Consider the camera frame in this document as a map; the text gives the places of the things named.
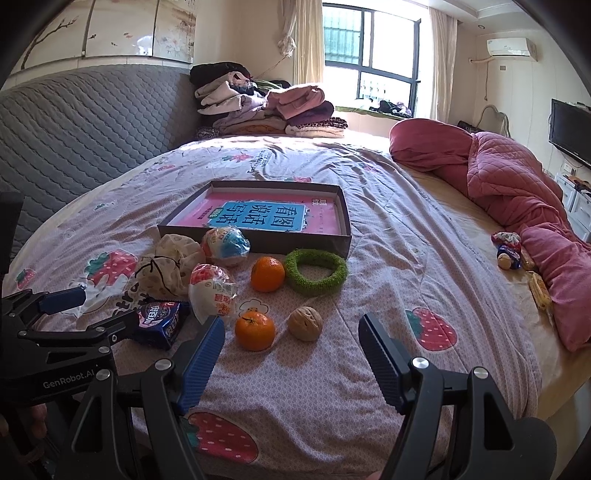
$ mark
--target orange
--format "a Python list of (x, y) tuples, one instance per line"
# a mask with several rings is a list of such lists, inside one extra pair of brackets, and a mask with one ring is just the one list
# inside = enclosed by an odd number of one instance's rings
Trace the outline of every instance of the orange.
[(259, 352), (269, 348), (275, 339), (275, 323), (258, 312), (244, 312), (234, 328), (236, 341), (244, 350)]
[(252, 266), (251, 286), (256, 291), (270, 293), (283, 285), (285, 269), (273, 257), (261, 257)]

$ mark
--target television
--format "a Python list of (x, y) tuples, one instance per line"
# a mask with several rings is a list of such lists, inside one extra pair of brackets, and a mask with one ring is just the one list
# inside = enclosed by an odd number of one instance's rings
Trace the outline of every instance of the television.
[(550, 143), (591, 167), (591, 112), (552, 99)]

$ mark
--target window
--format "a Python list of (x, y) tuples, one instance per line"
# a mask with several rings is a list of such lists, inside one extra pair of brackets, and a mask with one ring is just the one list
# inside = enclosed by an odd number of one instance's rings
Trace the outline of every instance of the window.
[(323, 4), (324, 82), (341, 104), (417, 103), (421, 20), (365, 7)]

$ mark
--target green fabric ring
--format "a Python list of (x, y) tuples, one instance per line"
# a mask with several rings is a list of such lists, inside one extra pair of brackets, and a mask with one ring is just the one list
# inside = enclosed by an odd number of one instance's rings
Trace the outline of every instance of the green fabric ring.
[[(308, 280), (298, 270), (298, 265), (314, 265), (328, 268), (332, 275), (321, 280)], [(344, 258), (324, 250), (297, 249), (285, 257), (287, 283), (297, 293), (316, 297), (337, 290), (347, 278), (347, 263)]]

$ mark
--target curtain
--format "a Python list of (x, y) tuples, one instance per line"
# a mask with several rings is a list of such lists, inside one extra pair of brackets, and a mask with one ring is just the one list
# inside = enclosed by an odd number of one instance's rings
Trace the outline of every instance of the curtain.
[(453, 69), (456, 63), (457, 20), (429, 7), (433, 30), (433, 101), (431, 118), (447, 122), (452, 106)]
[(282, 57), (291, 57), (294, 54), (296, 42), (293, 39), (296, 26), (296, 0), (283, 0), (281, 3), (283, 12), (283, 38), (277, 43)]
[(324, 76), (322, 0), (295, 2), (295, 83), (319, 83)]

